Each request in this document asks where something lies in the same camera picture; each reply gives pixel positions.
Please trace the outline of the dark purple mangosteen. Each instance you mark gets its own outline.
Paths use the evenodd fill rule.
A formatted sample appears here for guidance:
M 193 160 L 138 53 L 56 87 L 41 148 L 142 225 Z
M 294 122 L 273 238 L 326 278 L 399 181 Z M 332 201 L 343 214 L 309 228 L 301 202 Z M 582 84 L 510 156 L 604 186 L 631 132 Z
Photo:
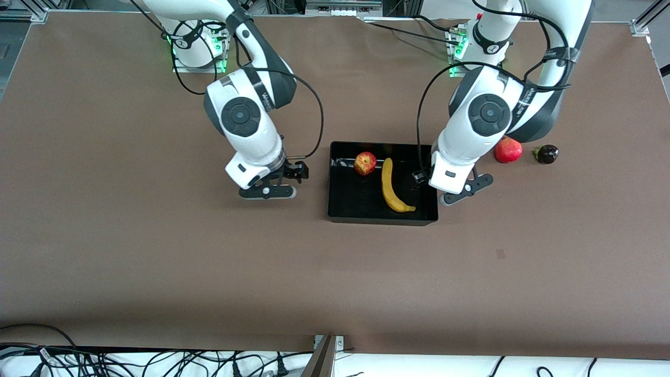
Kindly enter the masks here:
M 533 156 L 539 164 L 553 164 L 559 155 L 559 148 L 553 144 L 544 144 L 533 150 Z

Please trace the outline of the black plastic box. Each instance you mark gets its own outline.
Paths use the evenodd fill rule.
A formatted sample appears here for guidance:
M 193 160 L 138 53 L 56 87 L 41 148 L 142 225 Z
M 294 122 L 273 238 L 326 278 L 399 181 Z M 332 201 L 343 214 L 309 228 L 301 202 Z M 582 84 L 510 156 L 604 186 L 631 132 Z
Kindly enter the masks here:
M 362 152 L 377 159 L 375 170 L 359 175 L 354 160 Z M 425 226 L 439 219 L 438 194 L 428 185 L 419 186 L 414 174 L 428 165 L 429 146 L 407 143 L 333 141 L 330 144 L 327 215 L 342 224 Z M 393 190 L 400 200 L 416 210 L 398 213 L 387 205 L 382 190 L 382 164 L 393 161 Z

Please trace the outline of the aluminium frame rail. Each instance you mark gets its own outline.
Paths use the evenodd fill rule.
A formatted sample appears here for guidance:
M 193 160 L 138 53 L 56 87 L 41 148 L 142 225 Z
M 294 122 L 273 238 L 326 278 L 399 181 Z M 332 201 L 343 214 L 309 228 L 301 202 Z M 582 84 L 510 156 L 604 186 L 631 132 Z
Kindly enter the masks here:
M 305 15 L 383 17 L 382 0 L 306 0 L 305 2 Z

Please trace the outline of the yellow banana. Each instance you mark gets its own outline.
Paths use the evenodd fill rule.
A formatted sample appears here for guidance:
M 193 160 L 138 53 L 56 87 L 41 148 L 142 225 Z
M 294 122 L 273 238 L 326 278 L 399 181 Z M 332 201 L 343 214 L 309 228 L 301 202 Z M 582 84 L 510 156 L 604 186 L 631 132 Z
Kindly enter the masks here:
M 415 212 L 416 208 L 414 206 L 407 205 L 404 201 L 396 195 L 392 178 L 393 178 L 393 161 L 390 158 L 386 158 L 382 164 L 382 195 L 387 203 L 387 206 L 396 213 L 411 213 Z

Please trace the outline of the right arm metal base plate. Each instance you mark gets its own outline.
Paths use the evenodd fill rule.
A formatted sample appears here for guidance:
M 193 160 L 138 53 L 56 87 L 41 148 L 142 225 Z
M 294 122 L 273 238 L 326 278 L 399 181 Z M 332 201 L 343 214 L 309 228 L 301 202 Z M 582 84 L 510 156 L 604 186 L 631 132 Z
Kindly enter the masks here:
M 230 37 L 225 27 L 199 21 L 177 22 L 169 38 L 175 71 L 225 74 Z

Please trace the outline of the small metal bracket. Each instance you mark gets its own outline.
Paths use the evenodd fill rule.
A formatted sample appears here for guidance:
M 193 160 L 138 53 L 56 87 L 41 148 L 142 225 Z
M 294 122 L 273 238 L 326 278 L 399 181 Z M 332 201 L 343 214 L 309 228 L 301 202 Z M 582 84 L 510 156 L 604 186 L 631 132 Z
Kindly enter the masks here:
M 323 341 L 324 338 L 325 338 L 325 336 L 322 336 L 322 335 L 316 335 L 314 337 L 314 341 L 313 341 L 313 350 L 314 351 L 316 351 L 316 349 L 318 349 L 318 347 L 320 346 L 321 341 Z M 336 342 L 335 351 L 336 352 L 344 351 L 344 349 L 345 349 L 345 347 L 344 347 L 344 336 L 335 336 L 335 342 Z

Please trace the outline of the red pomegranate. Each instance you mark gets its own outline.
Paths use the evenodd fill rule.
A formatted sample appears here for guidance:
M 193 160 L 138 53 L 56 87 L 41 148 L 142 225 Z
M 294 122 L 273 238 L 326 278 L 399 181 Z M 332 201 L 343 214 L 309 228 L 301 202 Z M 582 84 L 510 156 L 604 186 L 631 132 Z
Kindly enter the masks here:
M 494 157 L 501 164 L 516 162 L 522 156 L 522 144 L 505 136 L 494 148 Z

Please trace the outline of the red apple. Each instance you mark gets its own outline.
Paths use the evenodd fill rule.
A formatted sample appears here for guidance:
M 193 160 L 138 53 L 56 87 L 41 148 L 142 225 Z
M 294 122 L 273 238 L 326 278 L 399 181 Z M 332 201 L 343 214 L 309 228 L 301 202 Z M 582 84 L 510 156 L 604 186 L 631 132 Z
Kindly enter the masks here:
M 361 152 L 354 159 L 353 168 L 354 171 L 361 176 L 367 176 L 371 174 L 377 165 L 377 158 L 371 152 Z

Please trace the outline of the grey metal post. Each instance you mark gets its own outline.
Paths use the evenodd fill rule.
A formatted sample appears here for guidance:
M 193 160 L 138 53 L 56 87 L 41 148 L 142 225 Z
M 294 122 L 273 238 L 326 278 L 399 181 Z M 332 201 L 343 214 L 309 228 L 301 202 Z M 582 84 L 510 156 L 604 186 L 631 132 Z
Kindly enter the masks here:
M 333 377 L 333 363 L 340 344 L 338 336 L 321 336 L 316 344 L 316 350 L 299 377 Z

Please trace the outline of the aluminium corner profile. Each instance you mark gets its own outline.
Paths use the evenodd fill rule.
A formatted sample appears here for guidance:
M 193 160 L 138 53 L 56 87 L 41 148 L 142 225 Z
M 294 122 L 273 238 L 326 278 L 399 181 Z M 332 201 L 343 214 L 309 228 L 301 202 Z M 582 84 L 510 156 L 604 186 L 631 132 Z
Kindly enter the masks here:
M 655 0 L 637 18 L 629 22 L 630 33 L 634 37 L 649 35 L 649 26 L 665 11 L 670 9 L 670 0 Z
M 0 21 L 43 23 L 49 9 L 43 0 L 0 0 Z

